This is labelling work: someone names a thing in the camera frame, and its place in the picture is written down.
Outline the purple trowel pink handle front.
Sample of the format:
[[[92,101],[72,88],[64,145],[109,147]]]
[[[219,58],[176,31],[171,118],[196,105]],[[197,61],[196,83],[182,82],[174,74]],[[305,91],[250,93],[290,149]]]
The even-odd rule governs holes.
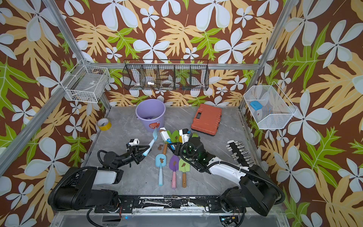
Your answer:
[[[179,169],[179,157],[173,155],[169,162],[169,168],[173,171],[171,188],[176,189],[176,172]]]

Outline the blue trowel blue handle front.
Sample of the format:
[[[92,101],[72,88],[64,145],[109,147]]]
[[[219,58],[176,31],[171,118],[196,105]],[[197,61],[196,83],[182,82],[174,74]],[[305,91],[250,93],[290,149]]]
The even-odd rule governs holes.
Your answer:
[[[167,158],[164,154],[158,154],[155,158],[155,165],[159,168],[158,185],[163,186],[163,167],[167,164]]]

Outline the blue trowel blue handle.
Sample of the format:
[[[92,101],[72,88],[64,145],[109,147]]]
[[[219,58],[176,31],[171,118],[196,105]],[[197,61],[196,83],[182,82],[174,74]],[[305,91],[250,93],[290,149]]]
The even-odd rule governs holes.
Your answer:
[[[155,158],[155,165],[159,168],[158,185],[163,186],[163,167],[167,164],[167,158],[164,154],[158,154]]]
[[[143,156],[146,157],[149,154],[149,152],[151,151],[151,149],[152,149],[154,143],[156,142],[156,140],[157,140],[157,128],[154,129],[154,131],[153,131],[153,140],[149,143],[149,148],[146,151],[143,152],[143,154],[142,154]]]

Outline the blue trowel blue handle back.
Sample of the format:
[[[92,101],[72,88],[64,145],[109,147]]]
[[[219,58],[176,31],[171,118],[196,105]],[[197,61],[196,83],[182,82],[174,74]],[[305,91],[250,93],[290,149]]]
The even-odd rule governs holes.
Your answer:
[[[149,152],[151,151],[151,149],[152,149],[154,143],[156,142],[156,140],[157,140],[157,128],[154,129],[154,131],[153,131],[153,140],[149,143],[149,148],[146,151],[143,152],[143,154],[142,154],[143,156],[146,157],[149,154]]]

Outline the white brush blue handle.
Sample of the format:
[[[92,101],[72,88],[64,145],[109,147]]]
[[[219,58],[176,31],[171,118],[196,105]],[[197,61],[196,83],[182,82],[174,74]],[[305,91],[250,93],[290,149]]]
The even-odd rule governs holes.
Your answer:
[[[162,137],[162,140],[166,144],[170,144],[170,150],[174,152],[176,148],[174,143],[178,142],[178,136],[175,135],[173,136],[173,134],[170,133],[170,131],[167,131],[166,128],[160,128],[159,132]]]

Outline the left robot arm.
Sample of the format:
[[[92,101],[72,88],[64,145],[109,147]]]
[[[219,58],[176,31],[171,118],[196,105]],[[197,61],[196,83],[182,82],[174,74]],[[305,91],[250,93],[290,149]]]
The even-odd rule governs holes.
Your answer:
[[[137,165],[146,157],[144,152],[151,147],[126,145],[127,152],[118,155],[113,151],[99,150],[97,158],[101,167],[72,167],[62,177],[48,197],[48,204],[54,211],[78,211],[93,207],[104,207],[108,211],[119,209],[119,195],[116,191],[93,189],[95,185],[118,184],[123,176],[120,168]]]

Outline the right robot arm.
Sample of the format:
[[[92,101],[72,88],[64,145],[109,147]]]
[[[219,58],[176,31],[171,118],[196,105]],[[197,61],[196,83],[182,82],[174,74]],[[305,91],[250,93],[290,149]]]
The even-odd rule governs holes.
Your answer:
[[[245,211],[250,207],[262,216],[267,216],[274,205],[285,200],[285,194],[258,165],[249,159],[248,152],[240,143],[229,141],[230,151],[237,150],[242,164],[235,165],[223,161],[206,151],[200,137],[192,137],[186,143],[176,142],[168,145],[173,154],[180,157],[200,173],[217,175],[235,183],[216,199],[217,210],[232,212]]]

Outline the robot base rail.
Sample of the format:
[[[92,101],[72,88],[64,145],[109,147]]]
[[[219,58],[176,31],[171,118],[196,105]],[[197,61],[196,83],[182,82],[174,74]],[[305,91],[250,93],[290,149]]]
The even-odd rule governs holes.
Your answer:
[[[220,195],[207,196],[120,196],[115,208],[97,205],[95,213],[132,214],[141,213],[232,213],[241,214],[247,209],[242,205],[232,205]]]

